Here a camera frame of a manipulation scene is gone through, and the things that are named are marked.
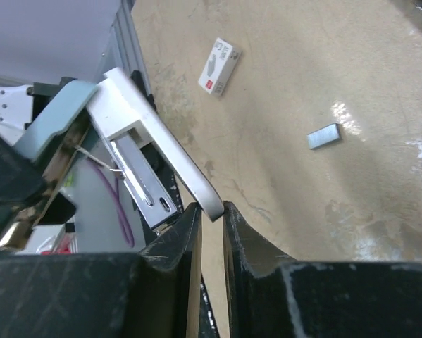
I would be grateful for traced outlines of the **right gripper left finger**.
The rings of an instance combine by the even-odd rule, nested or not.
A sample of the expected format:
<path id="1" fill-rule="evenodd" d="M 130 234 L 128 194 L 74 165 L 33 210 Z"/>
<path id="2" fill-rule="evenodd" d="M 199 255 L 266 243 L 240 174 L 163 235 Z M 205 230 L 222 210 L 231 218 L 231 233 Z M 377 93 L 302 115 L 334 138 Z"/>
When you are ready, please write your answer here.
<path id="1" fill-rule="evenodd" d="M 201 209 L 137 253 L 0 253 L 0 337 L 197 337 Z"/>

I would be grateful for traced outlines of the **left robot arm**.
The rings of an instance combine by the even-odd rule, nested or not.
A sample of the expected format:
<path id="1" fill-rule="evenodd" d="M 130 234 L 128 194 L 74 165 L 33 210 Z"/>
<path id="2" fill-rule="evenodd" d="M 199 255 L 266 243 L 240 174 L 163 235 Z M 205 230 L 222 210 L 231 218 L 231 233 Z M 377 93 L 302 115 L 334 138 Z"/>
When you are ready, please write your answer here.
<path id="1" fill-rule="evenodd" d="M 27 85 L 0 87 L 0 206 L 29 205 L 46 188 L 41 174 L 14 149 L 32 119 Z"/>

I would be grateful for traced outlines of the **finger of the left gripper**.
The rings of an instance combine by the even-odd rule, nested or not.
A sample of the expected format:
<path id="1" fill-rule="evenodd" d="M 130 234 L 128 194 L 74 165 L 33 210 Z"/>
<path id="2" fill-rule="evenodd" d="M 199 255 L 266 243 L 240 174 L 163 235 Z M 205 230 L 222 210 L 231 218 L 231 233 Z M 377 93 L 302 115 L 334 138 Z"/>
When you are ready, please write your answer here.
<path id="1" fill-rule="evenodd" d="M 29 206 L 45 191 L 37 169 L 0 137 L 0 206 Z"/>

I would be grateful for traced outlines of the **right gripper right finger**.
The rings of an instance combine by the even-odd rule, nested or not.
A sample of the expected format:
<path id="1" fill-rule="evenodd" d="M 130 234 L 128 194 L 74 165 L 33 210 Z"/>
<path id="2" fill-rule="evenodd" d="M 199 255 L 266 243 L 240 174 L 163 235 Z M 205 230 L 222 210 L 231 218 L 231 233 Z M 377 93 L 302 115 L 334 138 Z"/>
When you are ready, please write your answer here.
<path id="1" fill-rule="evenodd" d="M 422 264 L 300 261 L 225 202 L 232 337 L 422 337 Z"/>

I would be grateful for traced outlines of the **small staple box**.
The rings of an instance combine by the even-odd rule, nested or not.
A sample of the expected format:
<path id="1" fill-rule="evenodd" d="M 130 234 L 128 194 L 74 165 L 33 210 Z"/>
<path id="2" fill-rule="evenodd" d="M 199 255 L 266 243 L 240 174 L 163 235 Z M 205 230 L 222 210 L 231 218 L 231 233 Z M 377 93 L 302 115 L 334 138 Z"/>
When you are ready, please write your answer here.
<path id="1" fill-rule="evenodd" d="M 218 37 L 199 77 L 199 86 L 210 95 L 221 96 L 241 55 L 239 47 Z"/>

